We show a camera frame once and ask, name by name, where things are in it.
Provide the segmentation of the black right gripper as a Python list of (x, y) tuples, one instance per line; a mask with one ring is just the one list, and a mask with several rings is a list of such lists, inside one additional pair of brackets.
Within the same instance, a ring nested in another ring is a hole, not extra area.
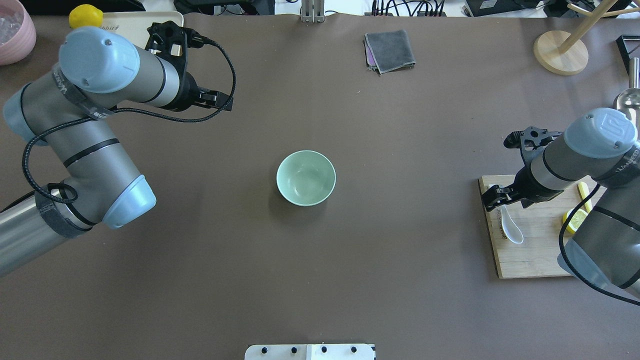
[(561, 134), (560, 131), (530, 126), (524, 130), (511, 132), (505, 137), (503, 146), (508, 149), (519, 149), (524, 166), (516, 173), (511, 185), (490, 184), (481, 195), (483, 207), (487, 212), (516, 202), (521, 203), (522, 208), (528, 208), (537, 203), (548, 202), (563, 193), (562, 189), (551, 189), (540, 183), (535, 178), (532, 167), (534, 160), (543, 159), (546, 146)]

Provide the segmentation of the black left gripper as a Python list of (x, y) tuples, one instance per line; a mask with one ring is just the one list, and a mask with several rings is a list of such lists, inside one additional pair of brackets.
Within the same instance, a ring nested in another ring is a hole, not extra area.
[(203, 109), (216, 109), (230, 112), (233, 99), (217, 100), (218, 91), (198, 87), (195, 79), (186, 70), (188, 48), (201, 48), (199, 32), (182, 27), (173, 21), (154, 22), (147, 28), (149, 34), (147, 51), (155, 51), (163, 70), (160, 90), (147, 103), (159, 109), (182, 112), (195, 104)]

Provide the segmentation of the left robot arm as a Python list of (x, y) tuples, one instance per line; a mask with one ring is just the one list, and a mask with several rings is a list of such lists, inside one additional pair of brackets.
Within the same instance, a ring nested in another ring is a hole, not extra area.
[(200, 87), (186, 70), (187, 50), (221, 45), (172, 21), (154, 22), (147, 44), (96, 26), (72, 30), (58, 62), (3, 107), (9, 128), (25, 140), (21, 167), (32, 191), (1, 212), (1, 275), (103, 223), (117, 229), (156, 203), (146, 177), (126, 153), (107, 118), (137, 113), (178, 118), (123, 101), (182, 112), (197, 106), (231, 111), (233, 95)]

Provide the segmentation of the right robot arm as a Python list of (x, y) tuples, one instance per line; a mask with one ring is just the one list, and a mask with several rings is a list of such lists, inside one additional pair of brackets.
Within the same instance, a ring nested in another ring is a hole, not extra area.
[(591, 289), (639, 304), (640, 180), (638, 129), (621, 111), (600, 107), (564, 131), (530, 126), (506, 136), (503, 145), (523, 160), (511, 184), (490, 186), (481, 196), (487, 212), (521, 203), (550, 201), (589, 177), (599, 200), (569, 240), (563, 221), (558, 264)]

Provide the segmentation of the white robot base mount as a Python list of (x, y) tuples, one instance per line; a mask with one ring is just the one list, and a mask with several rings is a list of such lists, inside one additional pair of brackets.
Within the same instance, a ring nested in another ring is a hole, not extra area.
[(245, 360), (376, 360), (374, 344), (309, 343), (254, 344), (247, 347)]

